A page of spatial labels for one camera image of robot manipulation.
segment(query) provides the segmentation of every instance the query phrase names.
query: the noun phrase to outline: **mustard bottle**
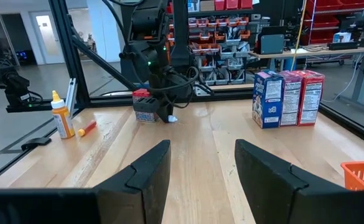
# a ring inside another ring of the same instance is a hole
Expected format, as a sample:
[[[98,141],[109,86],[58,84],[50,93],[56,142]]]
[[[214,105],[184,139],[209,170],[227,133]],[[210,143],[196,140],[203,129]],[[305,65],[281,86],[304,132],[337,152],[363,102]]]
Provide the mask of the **mustard bottle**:
[[[74,127],[72,126],[70,112],[65,106],[64,100],[60,99],[57,92],[53,92],[52,113],[56,122],[57,131],[62,139],[68,139],[75,135]]]

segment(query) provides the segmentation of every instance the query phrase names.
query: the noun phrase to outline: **blue cereal box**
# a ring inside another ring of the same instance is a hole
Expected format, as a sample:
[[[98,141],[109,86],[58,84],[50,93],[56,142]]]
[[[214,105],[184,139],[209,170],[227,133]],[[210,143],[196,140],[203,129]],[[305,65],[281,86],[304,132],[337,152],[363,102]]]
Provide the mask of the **blue cereal box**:
[[[278,128],[282,114],[284,78],[264,70],[255,74],[252,118],[261,128]]]

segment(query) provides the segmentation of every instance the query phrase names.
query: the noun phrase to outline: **red cereal box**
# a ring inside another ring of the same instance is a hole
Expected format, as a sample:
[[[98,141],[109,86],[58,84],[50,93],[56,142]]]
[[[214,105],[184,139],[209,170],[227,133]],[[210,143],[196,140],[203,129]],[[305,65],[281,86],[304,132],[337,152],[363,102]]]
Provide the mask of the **red cereal box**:
[[[323,93],[325,76],[310,70],[293,72],[302,77],[298,126],[314,125]]]

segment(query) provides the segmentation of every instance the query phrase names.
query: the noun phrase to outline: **cereal box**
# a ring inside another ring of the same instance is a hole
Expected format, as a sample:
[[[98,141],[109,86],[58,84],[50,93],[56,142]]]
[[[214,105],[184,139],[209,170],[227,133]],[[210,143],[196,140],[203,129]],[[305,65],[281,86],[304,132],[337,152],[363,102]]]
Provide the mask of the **cereal box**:
[[[325,76],[310,70],[293,71],[302,77],[298,126],[314,125],[323,92]]]
[[[278,128],[282,113],[284,79],[265,70],[255,74],[252,118],[261,128]]]
[[[282,71],[279,75],[284,77],[285,81],[280,126],[294,126],[298,123],[302,77],[289,71]]]

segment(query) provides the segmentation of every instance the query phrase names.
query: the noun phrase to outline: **yellow bottle cap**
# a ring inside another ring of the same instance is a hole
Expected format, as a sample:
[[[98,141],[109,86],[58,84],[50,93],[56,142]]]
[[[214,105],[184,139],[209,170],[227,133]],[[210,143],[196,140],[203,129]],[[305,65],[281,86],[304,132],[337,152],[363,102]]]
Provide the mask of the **yellow bottle cap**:
[[[85,130],[84,129],[79,129],[78,130],[78,135],[81,136],[81,137],[84,136],[85,135]]]
[[[53,94],[53,101],[56,102],[56,101],[60,101],[60,97],[58,96],[56,90],[53,90],[52,91],[52,94]]]

